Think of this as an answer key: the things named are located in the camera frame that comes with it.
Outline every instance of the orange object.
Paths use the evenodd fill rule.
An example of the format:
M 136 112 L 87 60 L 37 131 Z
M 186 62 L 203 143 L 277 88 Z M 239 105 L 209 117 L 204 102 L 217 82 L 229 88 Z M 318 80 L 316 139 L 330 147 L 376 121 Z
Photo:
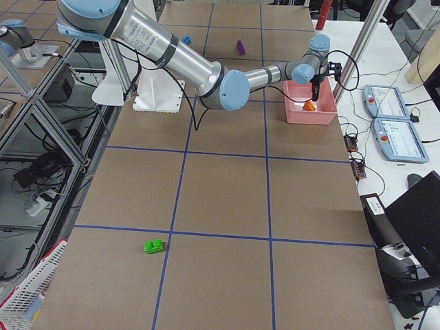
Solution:
M 305 111 L 316 111 L 316 107 L 315 107 L 315 105 L 313 104 L 313 102 L 311 100 L 308 100 L 304 104 L 304 106 L 302 107 L 302 110 L 305 110 Z

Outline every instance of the robotic arm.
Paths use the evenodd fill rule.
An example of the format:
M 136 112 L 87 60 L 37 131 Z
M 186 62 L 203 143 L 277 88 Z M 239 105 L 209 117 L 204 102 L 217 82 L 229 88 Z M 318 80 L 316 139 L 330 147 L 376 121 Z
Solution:
M 328 36 L 317 35 L 301 62 L 277 63 L 249 72 L 229 70 L 209 62 L 166 31 L 129 0 L 58 0 L 58 30 L 88 41 L 121 39 L 187 80 L 207 108 L 234 111 L 243 107 L 255 89 L 284 80 L 312 81 L 313 99 L 327 73 Z
M 19 19 L 7 19 L 0 23 L 0 50 L 6 56 L 12 56 L 18 50 L 21 58 L 28 63 L 43 57 L 39 44 Z

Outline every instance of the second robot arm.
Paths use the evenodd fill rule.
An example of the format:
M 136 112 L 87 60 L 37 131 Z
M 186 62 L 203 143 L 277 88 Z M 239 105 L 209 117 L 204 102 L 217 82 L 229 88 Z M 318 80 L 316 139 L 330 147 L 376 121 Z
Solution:
M 229 70 L 210 62 L 139 10 L 129 0 L 58 0 L 58 30 L 74 38 L 92 41 L 121 39 L 187 80 L 207 108 L 234 111 L 243 107 L 251 91 L 284 80 L 320 83 L 327 70 L 329 38 L 312 38 L 300 62 L 287 62 L 249 72 Z

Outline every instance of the chair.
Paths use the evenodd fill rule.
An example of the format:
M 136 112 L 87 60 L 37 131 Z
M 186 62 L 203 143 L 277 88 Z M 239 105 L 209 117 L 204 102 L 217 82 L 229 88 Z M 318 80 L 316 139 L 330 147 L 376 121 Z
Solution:
M 365 21 L 367 15 L 370 12 L 371 7 L 373 6 L 374 0 L 346 0 L 346 5 L 360 13 L 360 21 Z M 391 25 L 390 29 L 394 28 L 394 25 L 398 20 L 400 20 L 405 11 L 411 8 L 416 0 L 391 0 L 384 12 L 384 18 L 386 19 L 386 23 Z
M 440 22 L 432 23 L 425 30 L 416 29 L 407 31 L 405 38 L 399 42 L 399 45 L 407 43 L 411 47 L 411 53 L 414 54 L 414 56 L 418 55 L 434 34 L 438 24 L 440 24 Z

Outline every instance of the white table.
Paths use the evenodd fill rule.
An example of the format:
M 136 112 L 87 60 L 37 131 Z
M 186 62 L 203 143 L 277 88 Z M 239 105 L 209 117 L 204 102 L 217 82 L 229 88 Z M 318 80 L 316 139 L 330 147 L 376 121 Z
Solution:
M 350 21 L 327 21 L 324 30 L 318 33 L 326 34 L 331 39 L 331 50 L 343 50 L 350 54 L 356 38 L 362 28 L 360 22 Z M 347 57 L 344 54 L 333 53 L 329 56 L 329 60 L 333 62 L 341 62 L 344 65 Z M 417 85 L 410 85 L 406 82 L 405 72 L 410 67 L 407 59 L 400 49 L 391 31 L 385 23 L 380 23 L 370 40 L 361 60 L 358 61 L 361 74 L 381 73 L 387 74 L 394 70 L 404 67 L 400 72 L 394 72 L 387 76 L 371 75 L 361 76 L 358 88 L 363 88 L 367 84 L 374 85 L 393 85 L 399 87 L 400 91 L 408 91 Z M 355 86 L 356 79 L 352 78 L 351 83 L 347 86 L 352 88 Z M 332 87 L 336 82 L 331 79 Z M 362 91 L 355 90 L 352 92 L 353 103 L 350 93 L 345 91 L 338 103 L 338 115 L 348 118 L 349 122 L 356 125 L 359 131 L 365 131 L 369 127 L 369 122 L 358 118 L 353 113 L 353 105 L 356 113 L 368 120 L 371 120 L 364 109 L 362 101 Z M 405 103 L 416 103 L 422 100 L 430 99 L 429 94 L 424 87 L 419 87 L 408 93 L 403 93 Z M 420 123 L 416 123 L 415 127 L 422 140 L 435 140 L 440 138 L 440 113 L 435 104 L 426 102 L 417 105 L 420 109 Z M 345 118 L 340 118 L 340 122 L 346 122 Z M 353 127 L 348 128 L 348 132 L 354 132 Z M 385 206 L 391 204 L 396 198 L 401 196 L 408 189 L 406 177 L 410 173 L 416 173 L 422 177 L 430 171 L 440 173 L 440 142 L 424 144 L 430 161 L 426 164 L 410 164 L 402 162 L 390 162 L 381 154 L 380 148 L 375 141 L 373 132 L 370 132 L 369 139 L 366 141 L 367 133 L 358 136 L 357 145 L 363 155 L 366 153 L 366 165 L 377 171 L 386 184 L 386 189 L 380 197 Z M 366 169 L 367 178 L 360 181 L 358 186 L 359 195 L 370 193 L 379 194 L 382 191 L 383 183 L 381 179 L 369 169 Z M 418 321 L 406 320 L 402 318 L 394 305 L 390 305 L 395 321 L 396 329 L 402 329 L 407 323 L 414 323 L 413 329 L 418 326 Z M 423 330 L 437 330 L 440 323 L 440 307 L 433 307 L 429 310 L 426 319 L 423 322 Z

